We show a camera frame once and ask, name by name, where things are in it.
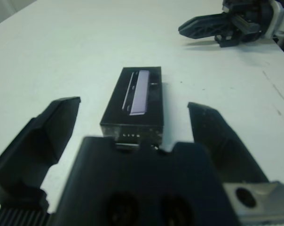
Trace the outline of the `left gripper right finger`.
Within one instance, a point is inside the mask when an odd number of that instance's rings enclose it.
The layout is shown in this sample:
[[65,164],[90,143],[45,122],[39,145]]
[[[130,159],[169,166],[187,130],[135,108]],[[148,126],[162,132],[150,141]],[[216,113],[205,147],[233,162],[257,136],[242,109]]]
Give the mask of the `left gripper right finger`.
[[268,183],[240,137],[214,108],[188,103],[194,141],[205,147],[223,183]]

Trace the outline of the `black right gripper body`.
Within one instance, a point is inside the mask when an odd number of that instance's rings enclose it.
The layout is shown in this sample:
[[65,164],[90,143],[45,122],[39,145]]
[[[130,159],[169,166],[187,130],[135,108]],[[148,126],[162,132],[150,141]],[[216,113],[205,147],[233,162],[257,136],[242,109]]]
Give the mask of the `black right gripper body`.
[[222,10],[228,25],[226,31],[214,37],[222,48],[261,38],[274,13],[268,0],[224,0]]

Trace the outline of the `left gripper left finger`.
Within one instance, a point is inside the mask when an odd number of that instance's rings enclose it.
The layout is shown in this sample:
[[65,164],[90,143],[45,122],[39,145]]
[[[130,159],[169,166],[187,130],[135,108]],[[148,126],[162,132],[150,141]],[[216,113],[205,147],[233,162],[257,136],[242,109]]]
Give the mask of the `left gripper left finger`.
[[0,156],[0,205],[47,208],[41,184],[68,144],[80,104],[79,97],[60,98],[30,119]]

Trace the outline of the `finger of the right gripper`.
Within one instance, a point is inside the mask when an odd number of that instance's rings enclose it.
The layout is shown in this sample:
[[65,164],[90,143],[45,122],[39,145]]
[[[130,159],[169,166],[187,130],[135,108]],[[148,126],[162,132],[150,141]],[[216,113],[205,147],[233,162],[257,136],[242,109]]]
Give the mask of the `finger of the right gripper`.
[[196,16],[179,26],[178,32],[191,39],[234,34],[233,25],[226,13]]

